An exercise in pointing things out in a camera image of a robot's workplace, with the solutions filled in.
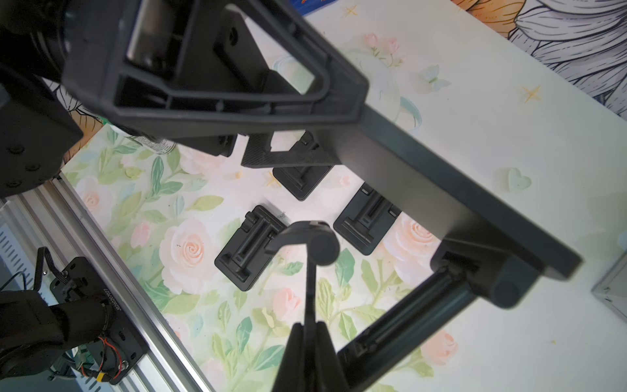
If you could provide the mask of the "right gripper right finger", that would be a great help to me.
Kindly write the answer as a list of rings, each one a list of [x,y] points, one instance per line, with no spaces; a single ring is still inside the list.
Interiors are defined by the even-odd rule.
[[[349,390],[367,390],[476,298],[465,272],[432,274],[339,351]]]

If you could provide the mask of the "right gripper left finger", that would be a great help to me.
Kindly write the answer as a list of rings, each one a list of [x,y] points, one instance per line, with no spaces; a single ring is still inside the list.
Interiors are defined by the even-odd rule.
[[[337,260],[339,241],[327,223],[299,221],[272,239],[265,252],[274,256],[291,245],[306,246],[305,315],[292,326],[273,390],[349,391],[328,327],[316,318],[317,268]]]

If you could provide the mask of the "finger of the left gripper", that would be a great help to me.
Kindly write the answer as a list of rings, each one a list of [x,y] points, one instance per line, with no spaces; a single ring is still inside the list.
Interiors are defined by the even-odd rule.
[[[170,140],[352,124],[362,74],[286,1],[81,1],[62,83]]]
[[[248,136],[241,165],[245,168],[301,168],[329,167],[341,164],[341,160],[317,145],[310,132],[304,137],[308,145],[303,150],[271,151],[273,133]],[[217,137],[186,137],[176,139],[176,143],[213,156],[230,157],[238,140],[238,135]]]

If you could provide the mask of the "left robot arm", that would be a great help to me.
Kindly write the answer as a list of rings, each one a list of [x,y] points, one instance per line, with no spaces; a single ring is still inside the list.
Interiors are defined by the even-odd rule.
[[[1,195],[41,186],[83,131],[57,95],[213,156],[238,135],[355,123],[368,82],[287,1],[4,1]]]

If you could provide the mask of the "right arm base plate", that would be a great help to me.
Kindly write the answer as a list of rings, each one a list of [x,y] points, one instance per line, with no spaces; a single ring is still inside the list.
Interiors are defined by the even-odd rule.
[[[63,270],[54,265],[46,247],[37,252],[37,267],[47,266],[60,317],[62,350],[86,346],[91,361],[78,360],[75,368],[98,382],[118,385],[138,364],[149,347],[90,261],[77,256]]]

